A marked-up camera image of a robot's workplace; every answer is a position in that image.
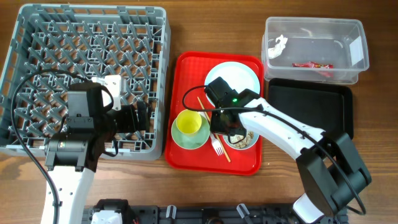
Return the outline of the red sauce packet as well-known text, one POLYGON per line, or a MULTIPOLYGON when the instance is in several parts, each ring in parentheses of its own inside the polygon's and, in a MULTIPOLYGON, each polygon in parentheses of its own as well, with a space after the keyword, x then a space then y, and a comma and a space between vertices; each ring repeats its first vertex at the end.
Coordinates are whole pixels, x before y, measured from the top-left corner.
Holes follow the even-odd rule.
MULTIPOLYGON (((333 68, 332 64, 319 64, 315 62, 306 62, 306 63, 293 63, 293 67, 301 67, 301 68, 325 68, 325 69, 331 69, 333 68)), ((318 71, 320 75, 326 78, 333 78, 333 72, 326 72, 326 71, 318 71)))

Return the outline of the light blue bowl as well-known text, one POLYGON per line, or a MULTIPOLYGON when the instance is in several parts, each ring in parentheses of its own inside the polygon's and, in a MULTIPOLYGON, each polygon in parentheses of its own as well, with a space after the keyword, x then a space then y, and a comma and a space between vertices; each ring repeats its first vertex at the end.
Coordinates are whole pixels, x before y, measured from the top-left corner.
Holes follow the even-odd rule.
MULTIPOLYGON (((226 138, 227 138, 227 135, 224 135, 223 136, 223 139, 224 139, 224 141, 226 142, 226 138)), ((254 133, 254 138, 252 139, 252 141, 251 141, 251 143, 250 143, 250 145, 248 146, 248 147, 246 147, 246 148, 244 148, 244 149, 236 149, 236 148, 233 148, 233 149, 236 149, 236 150, 240 150, 240 151, 242 151, 242 150, 246 150, 246 149, 249 149, 250 147, 252 147, 253 145, 255 145, 255 143, 257 142, 257 140, 259 139, 259 135, 258 134, 256 134, 256 133, 254 133)))

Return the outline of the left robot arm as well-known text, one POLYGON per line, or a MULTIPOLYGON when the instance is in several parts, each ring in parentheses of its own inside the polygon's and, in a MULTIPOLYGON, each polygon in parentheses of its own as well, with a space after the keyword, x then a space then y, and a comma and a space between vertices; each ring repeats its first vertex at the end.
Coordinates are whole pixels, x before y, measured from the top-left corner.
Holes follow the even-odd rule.
POLYGON ((65 132, 55 133, 45 145, 50 182, 42 223, 81 223, 83 209, 101 155, 117 156, 119 133, 149 130, 149 104, 103 103, 109 90, 93 82, 75 83, 67 92, 68 115, 65 132))

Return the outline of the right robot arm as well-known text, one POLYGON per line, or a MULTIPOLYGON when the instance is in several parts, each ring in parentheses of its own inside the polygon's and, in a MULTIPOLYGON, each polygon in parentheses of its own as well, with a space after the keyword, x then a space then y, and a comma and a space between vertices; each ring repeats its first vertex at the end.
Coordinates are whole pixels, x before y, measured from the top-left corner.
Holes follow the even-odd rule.
POLYGON ((334 217, 359 193, 371 175, 346 133, 328 133, 273 108, 252 90, 241 93, 221 77, 205 86, 214 104, 210 129, 228 138, 252 131, 285 151, 297 163, 305 193, 292 205, 296 218, 313 223, 334 217))

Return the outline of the white napkin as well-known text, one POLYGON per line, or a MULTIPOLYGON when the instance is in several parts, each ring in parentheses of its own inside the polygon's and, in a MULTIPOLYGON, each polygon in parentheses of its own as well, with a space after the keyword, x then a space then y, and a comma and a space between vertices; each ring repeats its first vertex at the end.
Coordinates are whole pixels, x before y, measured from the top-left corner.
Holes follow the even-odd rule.
POLYGON ((277 58, 280 56, 285 49, 286 43, 288 41, 287 37, 282 34, 275 39, 275 46, 268 49, 268 56, 270 59, 277 58))

